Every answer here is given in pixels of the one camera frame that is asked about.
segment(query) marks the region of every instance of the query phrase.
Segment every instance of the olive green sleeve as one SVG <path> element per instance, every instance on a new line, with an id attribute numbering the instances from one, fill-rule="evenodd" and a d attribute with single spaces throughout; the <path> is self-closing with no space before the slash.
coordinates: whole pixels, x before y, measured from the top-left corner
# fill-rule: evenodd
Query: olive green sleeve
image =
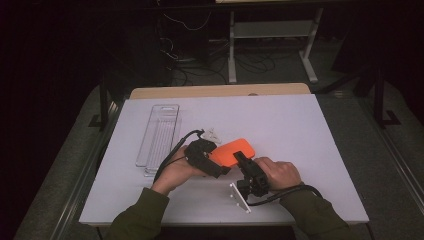
<path id="1" fill-rule="evenodd" d="M 291 193 L 282 198 L 280 204 L 291 213 L 297 226 L 310 239 L 359 239 L 337 215 L 331 203 L 312 192 Z"/>
<path id="2" fill-rule="evenodd" d="M 154 239 L 160 233 L 168 202 L 168 197 L 144 188 L 137 203 L 113 220 L 105 239 Z"/>

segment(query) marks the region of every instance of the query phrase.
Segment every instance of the gray floor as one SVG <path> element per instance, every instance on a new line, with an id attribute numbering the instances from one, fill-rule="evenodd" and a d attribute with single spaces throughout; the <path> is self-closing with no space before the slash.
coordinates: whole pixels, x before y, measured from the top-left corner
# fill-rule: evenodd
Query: gray floor
<path id="1" fill-rule="evenodd" d="M 308 82 L 297 55 L 296 50 L 303 44 L 301 40 L 261 44 L 266 44 L 266 47 L 255 53 L 244 45 L 238 46 L 238 84 L 304 82 L 311 90 L 316 90 L 343 76 L 330 70 L 340 46 L 339 41 L 316 41 L 310 59 L 318 75 L 317 84 Z M 213 85 L 227 81 L 225 57 L 207 66 L 220 74 L 188 68 L 195 65 L 198 64 L 182 64 L 185 74 L 176 71 L 174 84 L 185 82 Z M 331 94 L 318 95 L 317 98 L 370 217 L 369 225 L 375 239 L 424 239 L 423 212 L 406 184 L 407 179 L 397 168 L 400 157 L 410 167 L 415 180 L 424 184 L 424 128 L 408 110 L 400 93 L 387 84 L 385 109 L 394 111 L 401 125 L 381 130 L 370 114 L 372 96 L 353 96 L 354 83 Z M 99 239 L 95 228 L 78 223 L 84 200 L 94 180 L 96 158 L 113 129 L 113 124 L 103 132 L 99 132 L 97 127 L 88 126 L 92 116 L 99 112 L 98 89 L 94 89 L 81 109 L 16 239 Z M 111 122 L 116 115 L 111 115 Z M 352 228 L 363 239 L 371 239 L 364 224 Z M 105 234 L 107 229 L 101 229 L 101 232 Z M 298 239 L 305 238 L 297 229 L 296 235 Z"/>

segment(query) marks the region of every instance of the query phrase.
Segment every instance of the dark background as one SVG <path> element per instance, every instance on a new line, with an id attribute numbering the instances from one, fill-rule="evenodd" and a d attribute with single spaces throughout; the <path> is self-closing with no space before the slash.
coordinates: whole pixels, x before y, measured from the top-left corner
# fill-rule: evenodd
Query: dark background
<path id="1" fill-rule="evenodd" d="M 154 18 L 87 11 L 97 4 L 1 2 L 1 239 L 13 238 L 82 104 L 102 79 L 117 101 L 133 87 L 169 85 L 170 73 L 157 51 Z M 343 38 L 350 30 L 335 70 L 349 73 L 363 64 L 377 63 L 385 80 L 401 90 L 424 123 L 422 4 L 339 6 L 324 13 L 321 36 Z M 209 34 L 219 29 L 227 32 L 219 27 L 222 16 L 226 15 L 212 18 Z M 134 34 L 142 34 L 150 52 L 132 43 Z M 147 62 L 145 56 L 154 60 Z M 159 80 L 147 80 L 152 76 Z"/>

